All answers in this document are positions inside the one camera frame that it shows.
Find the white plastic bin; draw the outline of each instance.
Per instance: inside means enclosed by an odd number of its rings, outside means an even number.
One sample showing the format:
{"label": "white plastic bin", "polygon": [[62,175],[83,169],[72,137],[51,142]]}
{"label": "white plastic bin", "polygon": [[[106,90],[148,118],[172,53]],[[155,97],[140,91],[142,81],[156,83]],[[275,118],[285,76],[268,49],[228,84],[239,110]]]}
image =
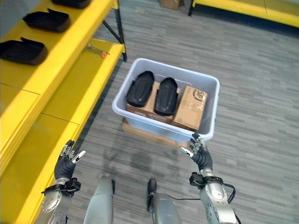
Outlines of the white plastic bin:
{"label": "white plastic bin", "polygon": [[193,133],[191,131],[127,111],[126,95],[132,81],[135,80],[140,73],[147,70],[154,73],[155,81],[157,82],[161,82],[166,77],[174,78],[178,87],[181,88],[179,100],[186,85],[193,86],[208,93],[204,114],[199,127],[199,133],[204,140],[210,140],[214,135],[216,111],[220,91],[220,83],[218,79],[213,76],[155,62],[145,58],[138,58],[132,64],[125,81],[112,103],[112,109],[114,112],[124,116],[132,127],[165,136],[166,138],[173,139],[176,142],[187,142],[191,138]]}

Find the cardboard box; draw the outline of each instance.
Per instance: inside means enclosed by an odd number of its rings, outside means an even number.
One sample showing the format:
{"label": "cardboard box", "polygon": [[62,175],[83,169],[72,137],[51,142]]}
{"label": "cardboard box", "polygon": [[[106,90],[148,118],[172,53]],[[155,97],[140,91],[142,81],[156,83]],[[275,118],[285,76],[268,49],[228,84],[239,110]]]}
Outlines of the cardboard box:
{"label": "cardboard box", "polygon": [[127,104],[127,110],[131,113],[139,114],[141,116],[151,118],[157,121],[161,121],[166,124],[170,124],[173,120],[173,115],[171,116],[162,116],[159,114],[156,114],[154,112],[154,105],[155,105],[155,99],[156,99],[156,94],[157,90],[159,89],[160,83],[154,82],[153,84],[153,90],[150,94],[150,97],[146,103],[145,106],[143,107],[134,107],[130,104]]}
{"label": "cardboard box", "polygon": [[190,131],[198,130],[206,99],[206,92],[191,86],[186,86],[176,115],[171,124]]}
{"label": "cardboard box", "polygon": [[177,10],[179,6],[183,4],[182,0],[161,0],[161,6],[164,8],[169,8]]}

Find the yellow shelf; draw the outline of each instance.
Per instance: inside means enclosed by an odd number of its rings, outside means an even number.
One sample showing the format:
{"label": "yellow shelf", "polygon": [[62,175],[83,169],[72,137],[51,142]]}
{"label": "yellow shelf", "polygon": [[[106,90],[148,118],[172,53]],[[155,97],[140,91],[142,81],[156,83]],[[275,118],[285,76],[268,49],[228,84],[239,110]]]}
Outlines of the yellow shelf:
{"label": "yellow shelf", "polygon": [[299,27],[299,4],[282,0],[265,0],[269,20]]}
{"label": "yellow shelf", "polygon": [[78,125],[41,114],[1,176],[1,222],[32,222],[62,146]]}
{"label": "yellow shelf", "polygon": [[85,123],[123,51],[122,44],[96,39],[92,39],[91,43],[109,55],[102,58],[84,50],[43,113],[79,125]]}
{"label": "yellow shelf", "polygon": [[8,150],[7,145],[13,145],[12,139],[16,137],[15,130],[19,125],[28,125],[26,119],[31,113],[31,105],[39,97],[38,94],[0,84],[0,125],[1,125],[1,167],[0,174],[5,170],[14,151]]}
{"label": "yellow shelf", "polygon": [[193,7],[195,7],[195,4],[221,8],[258,17],[266,16],[264,0],[194,0]]}
{"label": "yellow shelf", "polygon": [[[1,124],[9,123],[9,128],[1,129],[0,155],[8,153],[8,161],[15,153],[26,133],[36,120],[48,100],[60,85],[68,70],[74,64],[93,33],[102,23],[114,0],[92,0],[85,9],[76,9],[55,5],[51,0],[43,0],[33,11],[47,11],[48,8],[65,12],[71,18],[71,26],[64,33],[54,33],[28,27],[24,21],[19,22],[4,38],[6,40],[19,40],[20,37],[43,42],[48,49],[46,60],[38,65],[31,66],[13,63],[0,59],[0,83],[15,87],[19,92],[30,92],[37,96],[31,98],[23,106],[24,94],[13,93],[14,97],[1,99],[1,107],[7,111],[18,110],[18,116],[1,114]],[[11,95],[6,88],[3,95]]]}
{"label": "yellow shelf", "polygon": [[299,4],[286,0],[194,0],[193,7],[196,4],[299,27]]}
{"label": "yellow shelf", "polygon": [[1,176],[3,223],[32,223],[40,212],[62,146],[78,138],[123,51],[122,44],[91,42],[109,55],[82,52]]}

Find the yellow bench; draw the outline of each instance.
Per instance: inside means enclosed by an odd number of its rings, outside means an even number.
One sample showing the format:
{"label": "yellow bench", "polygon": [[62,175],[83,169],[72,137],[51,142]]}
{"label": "yellow bench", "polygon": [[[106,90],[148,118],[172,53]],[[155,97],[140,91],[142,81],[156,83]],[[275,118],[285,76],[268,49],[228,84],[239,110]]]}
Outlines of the yellow bench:
{"label": "yellow bench", "polygon": [[221,8],[299,28],[299,0],[192,0],[188,15],[196,4]]}

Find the robotic arm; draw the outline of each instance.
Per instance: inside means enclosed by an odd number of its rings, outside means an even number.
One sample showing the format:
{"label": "robotic arm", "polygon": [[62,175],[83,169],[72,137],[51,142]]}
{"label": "robotic arm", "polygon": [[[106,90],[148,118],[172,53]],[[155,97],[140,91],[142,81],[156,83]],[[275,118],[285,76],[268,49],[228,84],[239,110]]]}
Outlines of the robotic arm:
{"label": "robotic arm", "polygon": [[[200,189],[199,195],[206,210],[208,223],[241,224],[229,205],[235,196],[235,188],[223,183],[222,179],[216,176],[212,157],[200,135],[194,133],[192,137],[193,139],[188,142],[188,148],[180,147],[180,149],[199,167],[199,174],[193,172],[189,181],[192,186]],[[223,185],[234,189],[229,199]]]}
{"label": "robotic arm", "polygon": [[72,175],[76,164],[86,153],[82,151],[75,155],[75,151],[72,150],[74,143],[69,140],[62,148],[54,169],[55,182],[42,192],[45,197],[35,224],[67,222],[66,213],[71,205],[71,198],[81,187],[81,183],[76,178],[72,178]]}

